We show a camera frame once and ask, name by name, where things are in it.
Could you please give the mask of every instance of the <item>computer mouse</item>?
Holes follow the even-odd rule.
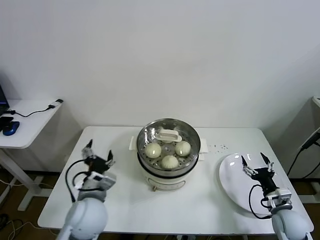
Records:
[[[7,126],[3,127],[3,129],[2,129],[3,135],[11,136],[11,135],[15,134],[19,125],[20,125],[19,121],[10,122]]]

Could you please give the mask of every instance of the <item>table leg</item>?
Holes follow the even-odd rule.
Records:
[[[41,181],[44,179],[43,176],[37,176],[34,180],[34,183],[41,183]],[[32,190],[29,190],[24,198],[22,199],[19,207],[18,207],[18,211],[25,211],[29,205],[29,203],[31,202],[33,197],[46,197],[48,198],[50,196],[52,192],[52,189],[48,189],[48,188],[41,188],[39,193],[34,193]]]
[[[33,197],[49,197],[52,189],[40,188],[39,183],[44,177],[37,176],[33,181],[9,155],[8,152],[0,149],[0,165],[29,189],[18,207],[18,211],[25,211]]]
[[[303,204],[320,204],[320,184],[311,182],[311,185],[316,193],[314,195],[299,195],[299,198]]]
[[[15,184],[17,179],[13,178],[10,182],[10,186],[11,188],[13,187],[13,185]],[[10,190],[9,185],[6,186],[5,190],[2,192],[2,194],[0,195],[0,204],[2,203],[2,201],[6,198],[6,196],[8,195]]]

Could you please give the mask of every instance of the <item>black wire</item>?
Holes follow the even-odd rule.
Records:
[[[15,227],[15,222],[16,221],[19,221],[21,223],[21,226],[24,224],[24,222],[21,220],[21,219],[14,219],[12,220],[13,222],[13,226],[14,228],[16,229],[17,227]],[[8,225],[12,225],[11,222],[9,221],[9,216],[7,214],[0,214],[0,231],[2,231],[3,229],[5,229]],[[21,227],[20,229],[18,229],[16,232],[15,232],[15,235],[14,235],[14,238],[15,239],[22,231],[22,228]]]
[[[315,143],[313,143],[314,145],[317,145],[318,147],[320,147],[320,144],[319,143],[317,143],[317,142],[315,142]],[[303,179],[305,179],[305,178],[307,178],[307,177],[309,177],[311,174],[313,174],[314,172],[315,172],[315,170],[317,170],[317,168],[320,166],[320,162],[318,163],[318,165],[309,173],[309,174],[307,174],[307,175],[305,175],[304,177],[303,177]]]
[[[91,191],[103,191],[102,188],[100,187],[97,187],[97,188],[90,188],[90,189],[83,189],[83,188],[80,188],[78,189],[79,192],[91,192]]]
[[[72,191],[71,191],[70,186],[69,186],[69,183],[68,183],[68,173],[69,173],[70,169],[71,169],[74,165],[76,165],[76,164],[78,164],[78,163],[81,163],[81,162],[84,162],[84,161],[85,161],[85,160],[75,161],[74,163],[72,163],[72,164],[68,167],[68,169],[67,169],[66,172],[65,172],[65,176],[64,176],[65,184],[66,184],[66,187],[68,188],[68,191],[69,191],[70,197],[71,197],[71,201],[72,201],[73,203],[76,201],[76,198],[75,198],[75,196],[72,194]]]
[[[72,178],[72,185],[73,186],[76,186],[76,184],[75,184],[76,177],[78,177],[81,174],[87,175],[87,171],[81,171],[81,172],[78,172],[76,175],[74,175],[74,177]]]
[[[252,188],[251,188],[251,190],[250,190],[250,192],[249,192],[249,207],[250,207],[250,210],[251,210],[252,214],[253,214],[257,219],[270,219],[270,218],[271,218],[271,215],[267,215],[267,216],[261,217],[261,216],[258,216],[258,215],[254,212],[254,210],[252,209],[252,206],[251,206],[251,194],[252,194],[252,191],[254,190],[255,187],[261,187],[261,188],[262,188],[262,186],[259,185],[259,184],[256,184],[256,185],[253,185],[253,186],[252,186]]]
[[[8,221],[9,221],[8,214],[0,214],[0,231],[7,226]]]
[[[262,207],[264,207],[264,208],[268,209],[269,207],[268,207],[267,205],[264,205],[263,200],[264,200],[264,199],[262,198],[262,199],[261,199],[261,201],[260,201],[260,203],[261,203]]]
[[[295,163],[296,163],[296,161],[297,161],[297,159],[298,159],[298,157],[299,157],[300,153],[301,153],[303,150],[305,150],[305,149],[301,148],[301,149],[300,149],[300,151],[299,151],[299,152],[297,153],[297,155],[295,156],[294,161],[293,161],[293,163],[291,164],[291,166],[290,166],[290,168],[289,168],[288,173],[286,174],[287,176],[289,176],[289,174],[290,174],[290,172],[291,172],[292,167],[295,165]]]
[[[42,113],[42,112],[48,111],[49,109],[50,109],[50,107],[48,107],[48,108],[45,109],[45,110],[40,110],[40,111],[31,112],[31,113],[29,113],[28,115],[23,115],[23,114],[18,113],[18,112],[15,112],[15,114],[18,114],[18,115],[20,115],[21,117],[27,118],[27,117],[31,116],[32,114]]]

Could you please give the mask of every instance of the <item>metal rim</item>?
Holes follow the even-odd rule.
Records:
[[[163,143],[162,141],[156,140],[155,135],[157,134],[157,131],[163,128],[177,130],[183,140],[190,143],[190,155],[186,157],[178,156],[175,153],[175,143]],[[146,156],[145,147],[150,143],[158,143],[161,146],[162,152],[160,157],[153,159]],[[139,162],[144,166],[144,168],[148,169],[148,172],[152,172],[154,176],[157,175],[160,178],[176,178],[177,176],[183,176],[186,172],[189,172],[194,168],[198,162],[200,144],[200,137],[191,125],[174,118],[162,118],[148,123],[140,130],[137,137],[136,147]],[[173,169],[163,168],[161,166],[161,160],[167,155],[177,157],[179,166]]]

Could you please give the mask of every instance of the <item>floor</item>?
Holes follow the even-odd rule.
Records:
[[[11,176],[4,172],[0,172],[0,179],[8,182],[12,179]],[[45,176],[43,183],[54,186],[58,180],[57,176]],[[308,183],[294,183],[294,188],[298,194],[313,194],[314,191]],[[0,193],[6,188],[6,185],[0,182]],[[10,220],[21,219],[24,223],[31,222],[36,227],[38,217],[44,207],[47,199],[44,197],[35,197],[26,211],[17,211],[20,201],[24,197],[27,189],[24,186],[14,186],[5,204],[0,204],[0,214],[8,214]],[[314,232],[312,237],[314,240],[320,239],[320,204],[306,204],[305,208],[310,215],[310,218],[314,224]],[[20,226],[19,221],[14,221],[15,228]],[[7,225],[3,230],[0,231],[0,240],[8,239],[8,236],[13,231],[12,225]],[[57,230],[52,230],[52,233],[48,229],[35,229],[30,224],[26,224],[21,232],[16,235],[15,240],[55,240]],[[209,236],[196,236],[196,240],[209,240]],[[100,235],[99,240],[174,240],[175,236],[165,235],[145,235],[145,234],[116,234],[116,233],[103,233]],[[248,237],[249,240],[276,240],[276,236],[254,236]],[[242,240],[241,236],[212,236],[210,240]]]

